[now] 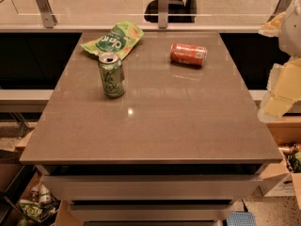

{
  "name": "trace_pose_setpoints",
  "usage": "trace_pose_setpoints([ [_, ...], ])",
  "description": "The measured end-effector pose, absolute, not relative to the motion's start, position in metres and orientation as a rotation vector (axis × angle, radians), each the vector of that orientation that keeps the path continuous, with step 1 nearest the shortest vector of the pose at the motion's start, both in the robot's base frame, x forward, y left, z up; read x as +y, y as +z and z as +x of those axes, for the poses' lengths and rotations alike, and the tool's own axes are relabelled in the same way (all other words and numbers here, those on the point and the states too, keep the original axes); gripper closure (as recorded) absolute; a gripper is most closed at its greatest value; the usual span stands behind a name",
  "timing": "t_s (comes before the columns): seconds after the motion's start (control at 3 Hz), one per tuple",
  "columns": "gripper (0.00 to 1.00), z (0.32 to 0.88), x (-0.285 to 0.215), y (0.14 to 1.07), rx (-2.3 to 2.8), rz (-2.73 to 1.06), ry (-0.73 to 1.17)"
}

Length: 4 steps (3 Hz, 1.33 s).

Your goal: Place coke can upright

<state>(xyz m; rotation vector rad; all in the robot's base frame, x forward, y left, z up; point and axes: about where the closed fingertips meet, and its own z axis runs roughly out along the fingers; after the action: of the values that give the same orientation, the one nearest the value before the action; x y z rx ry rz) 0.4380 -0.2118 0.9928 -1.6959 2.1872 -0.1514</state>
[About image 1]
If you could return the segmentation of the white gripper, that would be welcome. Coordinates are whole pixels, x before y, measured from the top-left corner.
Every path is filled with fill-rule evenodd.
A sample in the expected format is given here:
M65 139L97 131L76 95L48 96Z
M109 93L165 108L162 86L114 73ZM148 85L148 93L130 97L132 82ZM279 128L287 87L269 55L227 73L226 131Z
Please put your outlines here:
M285 13L279 13L259 29L265 37L277 37L279 49L294 57L284 65L274 64L258 112L261 122L280 119L301 99L301 0L292 0Z

